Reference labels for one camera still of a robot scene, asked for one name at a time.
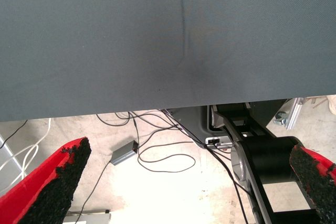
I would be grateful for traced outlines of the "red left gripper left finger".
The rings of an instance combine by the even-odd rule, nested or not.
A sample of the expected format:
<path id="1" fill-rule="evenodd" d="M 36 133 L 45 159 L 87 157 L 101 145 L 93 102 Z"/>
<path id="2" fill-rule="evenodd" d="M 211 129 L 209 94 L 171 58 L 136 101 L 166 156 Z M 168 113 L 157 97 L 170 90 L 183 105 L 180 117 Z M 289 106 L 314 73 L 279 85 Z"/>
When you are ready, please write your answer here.
<path id="1" fill-rule="evenodd" d="M 62 223 L 90 154 L 87 137 L 57 149 L 1 197 L 1 223 Z"/>

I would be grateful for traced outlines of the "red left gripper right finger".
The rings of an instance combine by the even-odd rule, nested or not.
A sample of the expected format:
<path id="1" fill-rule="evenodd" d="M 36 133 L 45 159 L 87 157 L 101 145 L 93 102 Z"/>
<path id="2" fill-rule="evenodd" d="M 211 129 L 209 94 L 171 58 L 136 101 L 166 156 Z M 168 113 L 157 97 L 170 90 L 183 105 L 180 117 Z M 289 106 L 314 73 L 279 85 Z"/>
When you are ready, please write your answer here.
<path id="1" fill-rule="evenodd" d="M 321 223 L 335 223 L 335 163 L 299 144 L 293 147 L 289 163 Z"/>

